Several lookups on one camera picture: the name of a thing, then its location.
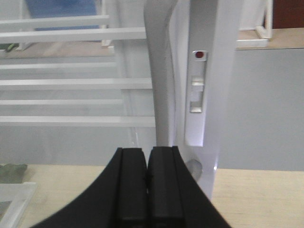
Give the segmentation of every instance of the wooden table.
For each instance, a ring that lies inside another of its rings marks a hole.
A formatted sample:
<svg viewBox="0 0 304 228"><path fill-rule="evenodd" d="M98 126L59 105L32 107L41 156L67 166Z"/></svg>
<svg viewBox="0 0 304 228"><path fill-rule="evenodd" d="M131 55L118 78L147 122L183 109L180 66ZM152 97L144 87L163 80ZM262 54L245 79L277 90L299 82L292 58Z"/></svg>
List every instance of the wooden table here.
<svg viewBox="0 0 304 228"><path fill-rule="evenodd" d="M65 206L103 168L29 165L24 181L38 188L19 228ZM304 228L304 172L218 169L212 202L234 228Z"/></svg>

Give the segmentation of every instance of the white panel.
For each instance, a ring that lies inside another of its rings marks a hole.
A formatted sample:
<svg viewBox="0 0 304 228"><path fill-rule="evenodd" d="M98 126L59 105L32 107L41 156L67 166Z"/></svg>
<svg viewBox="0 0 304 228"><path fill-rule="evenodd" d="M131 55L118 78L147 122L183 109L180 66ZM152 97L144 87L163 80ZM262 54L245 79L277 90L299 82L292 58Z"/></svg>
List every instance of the white panel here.
<svg viewBox="0 0 304 228"><path fill-rule="evenodd" d="M145 28L99 28L54 31L4 32L0 43L145 39Z"/></svg>
<svg viewBox="0 0 304 228"><path fill-rule="evenodd" d="M152 83L150 78L1 80L0 89L152 89Z"/></svg>
<svg viewBox="0 0 304 228"><path fill-rule="evenodd" d="M80 17L37 18L0 20L0 29L36 29L65 26L103 25L109 22L108 15L93 15Z"/></svg>
<svg viewBox="0 0 304 228"><path fill-rule="evenodd" d="M154 116L0 116L0 126L155 127Z"/></svg>

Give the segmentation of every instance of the gray wall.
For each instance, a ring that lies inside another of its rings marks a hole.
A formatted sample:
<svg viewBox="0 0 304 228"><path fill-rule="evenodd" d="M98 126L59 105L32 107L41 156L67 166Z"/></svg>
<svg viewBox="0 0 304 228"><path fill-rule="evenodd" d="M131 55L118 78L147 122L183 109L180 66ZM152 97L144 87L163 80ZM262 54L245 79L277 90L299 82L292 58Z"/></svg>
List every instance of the gray wall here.
<svg viewBox="0 0 304 228"><path fill-rule="evenodd" d="M219 167L304 171L304 49L236 52Z"/></svg>

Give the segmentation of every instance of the red indicator light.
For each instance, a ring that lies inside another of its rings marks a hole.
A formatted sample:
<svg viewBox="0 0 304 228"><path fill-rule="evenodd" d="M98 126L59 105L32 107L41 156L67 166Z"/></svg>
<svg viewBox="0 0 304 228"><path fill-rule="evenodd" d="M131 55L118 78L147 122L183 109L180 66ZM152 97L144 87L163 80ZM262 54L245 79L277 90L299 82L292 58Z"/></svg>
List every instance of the red indicator light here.
<svg viewBox="0 0 304 228"><path fill-rule="evenodd" d="M196 57L196 58L203 58L203 57L204 57L204 52L202 52L202 51L197 51L197 52L195 53L195 57Z"/></svg>

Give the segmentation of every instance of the white shelf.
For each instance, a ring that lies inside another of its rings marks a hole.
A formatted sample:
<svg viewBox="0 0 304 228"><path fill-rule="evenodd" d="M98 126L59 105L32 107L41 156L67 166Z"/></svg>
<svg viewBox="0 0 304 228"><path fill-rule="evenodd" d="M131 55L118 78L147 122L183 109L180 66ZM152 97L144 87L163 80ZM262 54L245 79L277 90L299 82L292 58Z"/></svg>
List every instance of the white shelf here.
<svg viewBox="0 0 304 228"><path fill-rule="evenodd" d="M94 41L104 39L146 39L146 32L144 27L137 27L0 33L0 44L90 40Z"/></svg>
<svg viewBox="0 0 304 228"><path fill-rule="evenodd" d="M2 74L96 73L116 70L116 63L52 63L0 65Z"/></svg>
<svg viewBox="0 0 304 228"><path fill-rule="evenodd" d="M0 116L0 126L155 127L154 116Z"/></svg>
<svg viewBox="0 0 304 228"><path fill-rule="evenodd" d="M0 100L0 105L122 105L121 99L91 100Z"/></svg>
<svg viewBox="0 0 304 228"><path fill-rule="evenodd" d="M150 78L0 80L0 90L152 89Z"/></svg>
<svg viewBox="0 0 304 228"><path fill-rule="evenodd" d="M0 29L36 29L66 26L107 25L109 15L0 20Z"/></svg>

